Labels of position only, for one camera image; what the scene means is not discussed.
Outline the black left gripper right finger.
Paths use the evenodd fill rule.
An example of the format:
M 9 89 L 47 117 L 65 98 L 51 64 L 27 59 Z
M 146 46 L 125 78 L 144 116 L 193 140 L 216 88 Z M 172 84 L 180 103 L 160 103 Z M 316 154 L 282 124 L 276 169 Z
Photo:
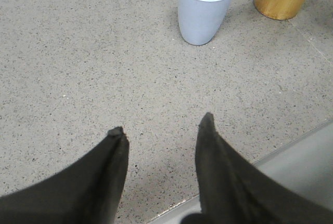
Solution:
M 332 211 L 278 184 L 216 131 L 207 112 L 195 150 L 201 212 L 182 223 L 332 223 Z

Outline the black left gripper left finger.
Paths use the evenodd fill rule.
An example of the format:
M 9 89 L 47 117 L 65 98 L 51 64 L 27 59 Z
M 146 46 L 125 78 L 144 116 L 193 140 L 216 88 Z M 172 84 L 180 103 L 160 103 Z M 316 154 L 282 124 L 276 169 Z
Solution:
M 1 197 L 1 223 L 114 223 L 129 161 L 122 127 L 59 173 Z

